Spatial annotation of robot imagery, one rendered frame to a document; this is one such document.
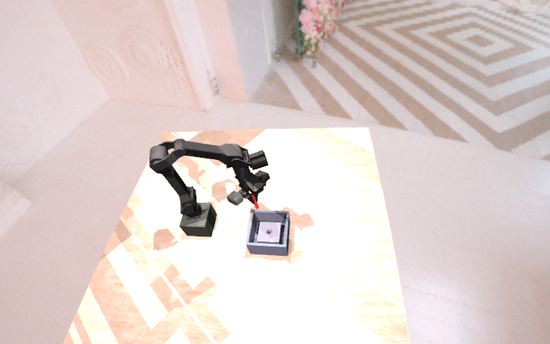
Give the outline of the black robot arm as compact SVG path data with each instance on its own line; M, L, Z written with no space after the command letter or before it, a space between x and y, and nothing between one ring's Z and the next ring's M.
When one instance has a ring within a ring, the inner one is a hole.
M171 153L168 150L174 149ZM208 143L195 143L184 139L165 141L150 149L149 167L158 174L162 174L169 185L179 195L181 214L186 215L186 220L200 218L201 204L196 201L196 190L193 186L186 186L173 164L182 156L193 156L218 160L226 168L233 169L236 177L246 176L253 170L268 166L265 152L260 150L249 154L246 148L236 143L212 145ZM248 167L249 166L249 167ZM244 188L254 196L264 190L266 186L264 176L251 175L249 181L244 182Z

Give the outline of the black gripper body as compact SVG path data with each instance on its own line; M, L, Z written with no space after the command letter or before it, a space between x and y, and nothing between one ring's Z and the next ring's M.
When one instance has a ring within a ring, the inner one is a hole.
M243 177L236 177L235 178L238 180L239 184L238 186L241 188L238 192L236 191L233 191L232 193L230 193L228 196L227 196L227 200L228 202L230 202L231 204L235 205L235 206L238 206L239 204L241 204L244 200L243 197L247 198L250 193L249 193L249 190L245 189L244 188L244 182L245 181L249 181L250 178L251 178L251 175L253 173L249 172L246 176L243 176ZM257 173L254 174L256 177L261 177L261 176L264 176L266 181L268 181L270 179L270 176L268 173L264 172L264 171L258 171Z

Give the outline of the white square plate with hole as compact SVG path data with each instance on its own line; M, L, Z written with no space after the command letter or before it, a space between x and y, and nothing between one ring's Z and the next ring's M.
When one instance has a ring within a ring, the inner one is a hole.
M257 243L280 244L281 233L281 223L260 222Z

